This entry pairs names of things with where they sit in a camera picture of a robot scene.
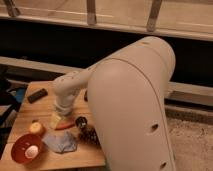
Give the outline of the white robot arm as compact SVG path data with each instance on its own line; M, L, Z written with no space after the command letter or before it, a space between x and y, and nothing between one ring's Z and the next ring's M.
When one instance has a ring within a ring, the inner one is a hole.
M164 98L175 54L144 37L78 73L53 82L57 113L66 116L81 88L110 171L176 171Z

